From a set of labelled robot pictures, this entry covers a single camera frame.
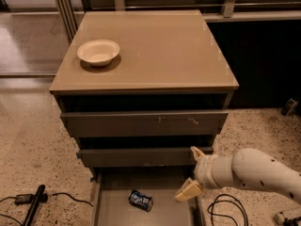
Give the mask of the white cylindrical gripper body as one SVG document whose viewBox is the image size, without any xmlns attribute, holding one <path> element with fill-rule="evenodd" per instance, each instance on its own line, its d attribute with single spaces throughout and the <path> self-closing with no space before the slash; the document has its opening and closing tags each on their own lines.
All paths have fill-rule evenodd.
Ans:
<svg viewBox="0 0 301 226">
<path fill-rule="evenodd" d="M 219 188 L 219 185 L 214 180 L 214 175 L 212 173 L 213 164 L 216 158 L 216 154 L 203 154 L 199 155 L 196 159 L 194 178 L 204 188 Z"/>
</svg>

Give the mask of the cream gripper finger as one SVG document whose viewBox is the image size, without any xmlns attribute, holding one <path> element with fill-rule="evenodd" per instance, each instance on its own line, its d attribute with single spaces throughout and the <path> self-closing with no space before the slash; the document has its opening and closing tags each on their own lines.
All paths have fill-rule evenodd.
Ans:
<svg viewBox="0 0 301 226">
<path fill-rule="evenodd" d="M 200 159 L 202 159 L 205 156 L 205 153 L 195 146 L 192 146 L 190 148 L 190 150 L 196 161 L 199 161 Z"/>
<path fill-rule="evenodd" d="M 192 178 L 188 178 L 175 194 L 176 202 L 186 202 L 203 192 L 203 186 Z"/>
</svg>

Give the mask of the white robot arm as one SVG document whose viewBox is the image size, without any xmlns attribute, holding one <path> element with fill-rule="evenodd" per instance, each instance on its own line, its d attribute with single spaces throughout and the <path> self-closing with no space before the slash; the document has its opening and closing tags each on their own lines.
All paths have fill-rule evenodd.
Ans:
<svg viewBox="0 0 301 226">
<path fill-rule="evenodd" d="M 197 162 L 194 178 L 187 178 L 175 194 L 176 202 L 199 196 L 204 189 L 233 187 L 275 192 L 301 203 L 301 175 L 258 149 L 245 148 L 231 156 L 205 155 L 192 147 Z"/>
</svg>

